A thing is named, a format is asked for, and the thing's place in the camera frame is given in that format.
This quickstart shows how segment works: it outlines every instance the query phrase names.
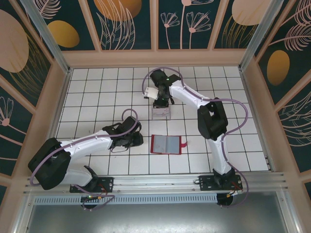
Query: purple cable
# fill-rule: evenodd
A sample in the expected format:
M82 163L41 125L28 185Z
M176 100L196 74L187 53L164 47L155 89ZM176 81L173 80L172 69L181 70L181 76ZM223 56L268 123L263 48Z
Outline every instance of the purple cable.
M134 112L134 113L135 113L135 116L136 116L136 120L135 120L134 125L133 125L128 131L126 131L126 132L124 132L124 133L120 133L120 134L114 134L114 135L103 134L103 135L97 135L97 136L86 137L86 138L80 139L80 140L78 140L78 141L76 141L76 142L73 142L73 143L69 143L69 144L67 144L67 145L65 145L65 146L63 146L63 147L60 147L60 148L54 150L54 151L51 152L47 157L45 157L45 158L41 161L41 163L39 163L39 165L35 168L34 172L31 174L31 177L30 177L30 185L31 185L31 186L39 186L39 185L40 185L39 183L34 183L34 178L35 178L36 173L38 172L38 170L41 168L41 166L42 166L49 158L51 158L54 154L58 153L59 151L61 151L61 150L63 150L63 149L66 149L66 148L68 148L68 147L74 146L74 145L76 145L76 144L78 144L78 143L80 143L80 142L84 142L84 141L90 140L90 139L99 139L99 138L101 138L101 137L119 137L119 136L123 136L123 135L125 135L125 134L131 132L131 131L135 128L135 126L137 125L137 123L138 123L138 114L137 114L137 112L136 112L134 109L131 109L131 108L125 109L124 112L122 113L122 116L121 116L122 120L123 120L124 113L127 112L127 111L132 111L132 112ZM91 209L91 210L96 210L96 209L102 208L102 207L104 207L105 205L107 205L108 202L112 201L113 198L115 198L114 195L98 195L98 194L95 194L95 193L90 193L90 192L84 190L83 188L81 188L80 186L78 186L78 185L76 185L76 184L74 184L74 186L75 186L77 189L79 189L80 191L82 191L82 192L84 192L84 193L87 193L87 194L89 194L89 195L92 195L92 196L102 197L102 198L104 198L104 197L111 197L108 201L106 201L104 204L100 205L98 208L95 207L95 208L93 208L93 209ZM89 211L91 211L90 209L87 209L87 208L84 207L84 203L85 203L85 202L83 202L83 204L82 204L84 210L89 210Z
M227 158L227 156L226 156L226 154L225 154L224 138L225 138L228 134L230 134L230 133L232 133L232 132L234 132L234 131L236 131L236 130L242 128L242 127L246 124L246 122L247 122L247 120L248 120L248 110L247 110L246 106L245 106L243 103L241 103L240 101L238 101L238 100L233 100L233 99L215 99L215 100L212 100L212 99L203 99L201 96L199 96L199 95L193 93L191 90L189 90L189 89L185 86L184 78L183 78L182 74L181 74L179 71L177 71L177 70L175 70L175 69L173 69L173 68L170 68L170 67L158 67L158 68L155 68L155 69L149 71L149 73L144 77L144 79L143 79L143 81L142 81L142 84L141 84L141 89L142 89L142 93L143 93L143 94L145 94L145 92L144 92L144 83L145 83L145 80L148 78L148 76L149 76L152 72L154 72L154 71L156 71L156 70L158 70L158 69L169 69L169 70L172 70L172 71L176 72L177 74L179 74L179 77L180 77L180 79L181 79L181 83L182 83L184 89L185 89L186 91L188 91L190 94L192 94L193 96L195 96L195 97L197 97L197 98L199 98L199 99L201 99L201 100L203 100L203 101L208 101L208 102L230 101L230 102L234 102L234 103L239 104L239 105L242 106L242 108L245 110L245 119L244 119L243 123L242 123L240 126L238 126L238 127L234 128L234 129L232 129L232 130L226 132L226 133L222 136L222 140L221 140L221 143L222 143L222 151L223 151L223 156L224 156L224 158L225 158L225 161L229 164L230 167L232 167L233 169L235 169L235 170L243 177L243 179L245 180L245 184L246 184L246 195L245 195L244 199L243 199L240 203L238 203L238 204L230 205L230 206L227 206L227 207L230 207L230 208L231 208L231 207L236 207L236 206L239 206L239 205L243 204L243 203L246 201L246 199L247 199L247 197L248 197L248 194L249 194L248 181L247 181L246 177L245 177L239 170L237 170L237 169L229 162L229 160L228 160L228 158Z

